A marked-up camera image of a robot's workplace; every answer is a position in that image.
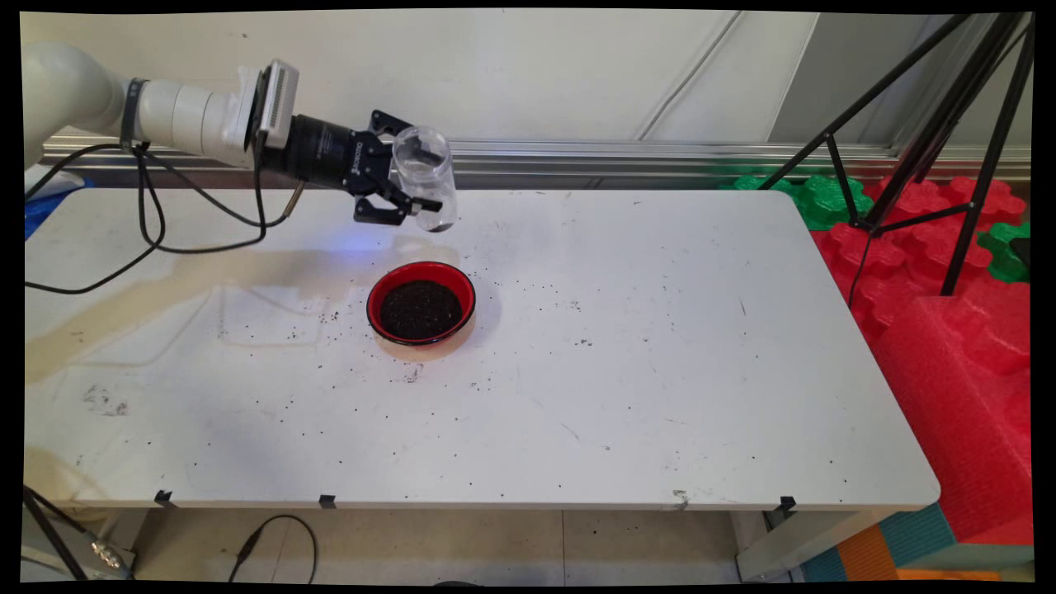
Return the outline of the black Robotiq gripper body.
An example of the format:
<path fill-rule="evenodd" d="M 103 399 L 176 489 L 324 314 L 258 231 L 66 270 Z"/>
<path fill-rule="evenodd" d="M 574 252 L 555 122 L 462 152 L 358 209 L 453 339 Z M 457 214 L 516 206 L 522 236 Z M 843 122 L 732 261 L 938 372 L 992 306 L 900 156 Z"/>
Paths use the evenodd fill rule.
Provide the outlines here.
<path fill-rule="evenodd" d="M 380 193 L 391 177 L 391 151 L 374 133 L 299 114 L 284 148 L 284 173 L 333 191 Z"/>

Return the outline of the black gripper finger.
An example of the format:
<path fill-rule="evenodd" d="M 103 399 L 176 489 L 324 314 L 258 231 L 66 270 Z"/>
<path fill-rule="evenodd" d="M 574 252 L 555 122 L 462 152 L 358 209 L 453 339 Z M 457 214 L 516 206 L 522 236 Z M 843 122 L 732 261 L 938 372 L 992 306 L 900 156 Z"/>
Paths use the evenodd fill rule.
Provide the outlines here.
<path fill-rule="evenodd" d="M 400 120 L 383 111 L 373 111 L 370 118 L 370 132 L 374 135 L 389 135 L 396 138 L 400 133 L 404 133 L 413 126 L 407 120 Z M 398 148 L 393 148 L 394 157 L 403 164 L 423 164 L 425 166 L 440 166 L 444 157 L 430 150 L 423 140 L 420 140 L 418 132 L 408 133 L 406 140 Z"/>
<path fill-rule="evenodd" d="M 374 207 L 370 203 L 369 196 L 381 196 L 393 207 Z M 365 224 L 381 224 L 399 226 L 403 224 L 407 217 L 426 211 L 427 214 L 438 214 L 444 204 L 441 200 L 418 198 L 401 191 L 396 185 L 380 185 L 373 191 L 366 193 L 354 193 L 355 209 L 353 218 L 356 222 Z"/>

